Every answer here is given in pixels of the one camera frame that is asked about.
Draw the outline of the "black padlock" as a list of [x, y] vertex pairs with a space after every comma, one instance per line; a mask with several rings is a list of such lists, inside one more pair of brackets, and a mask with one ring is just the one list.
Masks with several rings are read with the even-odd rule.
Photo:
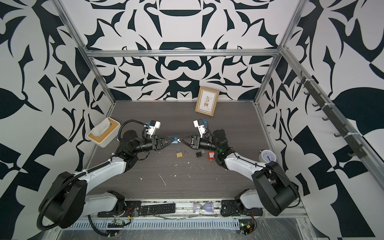
[[200, 151], [200, 150], [196, 150], [196, 156], [197, 156], [197, 158], [200, 158], [200, 157], [202, 157], [202, 152]]

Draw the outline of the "blue padlock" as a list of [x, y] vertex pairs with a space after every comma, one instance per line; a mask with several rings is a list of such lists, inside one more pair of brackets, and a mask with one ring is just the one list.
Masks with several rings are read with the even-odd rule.
[[172, 138], [173, 138], [172, 144], [178, 144], [179, 138], [178, 137], [172, 137]]

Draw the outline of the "brass padlock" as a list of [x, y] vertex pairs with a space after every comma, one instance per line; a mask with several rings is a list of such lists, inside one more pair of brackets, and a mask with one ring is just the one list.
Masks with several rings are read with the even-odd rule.
[[176, 156], [177, 156], [177, 158], [182, 158], [183, 157], [183, 153], [182, 153], [182, 151], [180, 149], [177, 150]]

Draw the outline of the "red padlock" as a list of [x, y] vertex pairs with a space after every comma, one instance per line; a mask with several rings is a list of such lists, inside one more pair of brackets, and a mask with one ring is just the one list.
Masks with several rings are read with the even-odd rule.
[[215, 152], [209, 152], [209, 160], [214, 161], [215, 160]]

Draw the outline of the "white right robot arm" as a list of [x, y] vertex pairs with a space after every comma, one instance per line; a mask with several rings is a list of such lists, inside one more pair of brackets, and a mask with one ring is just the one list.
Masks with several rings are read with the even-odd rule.
[[209, 138], [191, 135], [179, 141], [194, 150], [214, 152], [215, 162], [220, 167], [237, 172], [254, 183], [255, 189], [246, 189], [235, 196], [231, 207], [228, 204], [222, 206], [225, 216], [245, 214], [253, 209], [265, 209], [278, 216], [300, 198], [297, 186], [277, 162], [261, 163], [241, 156], [229, 146], [224, 130], [214, 131]]

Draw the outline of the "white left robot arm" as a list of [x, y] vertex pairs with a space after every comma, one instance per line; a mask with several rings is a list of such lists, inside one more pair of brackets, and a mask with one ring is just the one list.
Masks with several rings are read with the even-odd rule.
[[[129, 123], [143, 127], [142, 135], [136, 131], [122, 132]], [[97, 141], [102, 147], [114, 138], [119, 145], [116, 151], [103, 163], [76, 173], [63, 172], [52, 183], [46, 196], [39, 206], [37, 228], [47, 231], [59, 226], [62, 229], [70, 227], [81, 217], [92, 218], [93, 214], [106, 212], [121, 216], [126, 211], [125, 197], [115, 191], [90, 195], [90, 191], [107, 180], [121, 175], [140, 161], [139, 153], [160, 151], [174, 142], [173, 137], [156, 135], [161, 126], [158, 121], [143, 123], [128, 120], [123, 124], [111, 123], [101, 134], [102, 141]]]

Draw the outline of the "white tissue box wooden lid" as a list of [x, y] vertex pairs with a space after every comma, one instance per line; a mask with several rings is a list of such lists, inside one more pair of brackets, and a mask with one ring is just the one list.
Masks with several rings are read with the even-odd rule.
[[86, 139], [101, 148], [105, 148], [117, 137], [120, 127], [121, 124], [118, 121], [112, 118], [105, 118], [86, 135]]

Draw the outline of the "black remote control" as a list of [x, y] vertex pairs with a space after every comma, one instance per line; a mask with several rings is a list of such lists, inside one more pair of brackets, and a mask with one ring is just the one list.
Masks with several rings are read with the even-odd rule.
[[176, 212], [176, 204], [144, 205], [139, 208], [140, 216], [173, 214]]

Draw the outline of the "purple hourglass timer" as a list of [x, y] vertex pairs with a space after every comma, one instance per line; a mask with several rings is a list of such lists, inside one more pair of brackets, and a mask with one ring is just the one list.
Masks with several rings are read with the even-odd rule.
[[214, 213], [215, 212], [215, 206], [213, 202], [206, 202], [206, 203], [193, 203], [193, 213], [200, 213], [201, 211], [205, 211], [207, 213]]

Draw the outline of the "white alarm clock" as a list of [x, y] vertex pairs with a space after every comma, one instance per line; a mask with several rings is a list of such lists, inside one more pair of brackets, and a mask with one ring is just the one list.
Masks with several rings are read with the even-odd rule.
[[259, 154], [259, 161], [263, 163], [276, 162], [277, 156], [271, 150], [262, 150]]

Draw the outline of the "green circuit board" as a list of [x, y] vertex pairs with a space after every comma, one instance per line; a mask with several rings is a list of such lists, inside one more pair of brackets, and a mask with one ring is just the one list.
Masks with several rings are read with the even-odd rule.
[[250, 235], [257, 229], [257, 222], [254, 218], [247, 221], [240, 221], [240, 234], [243, 234], [245, 236]]

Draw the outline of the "wooden picture frame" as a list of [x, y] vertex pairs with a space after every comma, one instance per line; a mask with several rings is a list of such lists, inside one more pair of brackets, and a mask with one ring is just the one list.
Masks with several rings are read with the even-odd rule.
[[213, 117], [220, 92], [200, 87], [195, 112]]

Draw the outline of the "small wired circuit board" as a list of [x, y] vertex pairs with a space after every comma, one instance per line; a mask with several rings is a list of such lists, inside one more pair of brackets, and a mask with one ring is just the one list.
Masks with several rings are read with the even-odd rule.
[[132, 220], [128, 217], [126, 220], [124, 219], [115, 219], [111, 223], [108, 223], [108, 228], [125, 228], [131, 224]]

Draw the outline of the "black wall hook rail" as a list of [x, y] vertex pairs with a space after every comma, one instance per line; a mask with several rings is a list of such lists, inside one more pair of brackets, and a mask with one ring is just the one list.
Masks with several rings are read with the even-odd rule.
[[309, 95], [315, 100], [313, 107], [324, 112], [326, 116], [323, 117], [323, 121], [330, 121], [333, 124], [337, 130], [334, 136], [336, 138], [343, 138], [352, 149], [352, 153], [349, 156], [358, 157], [359, 159], [368, 157], [369, 151], [362, 135], [351, 125], [337, 105], [321, 89], [316, 80], [302, 76], [298, 84], [307, 89], [305, 95]]

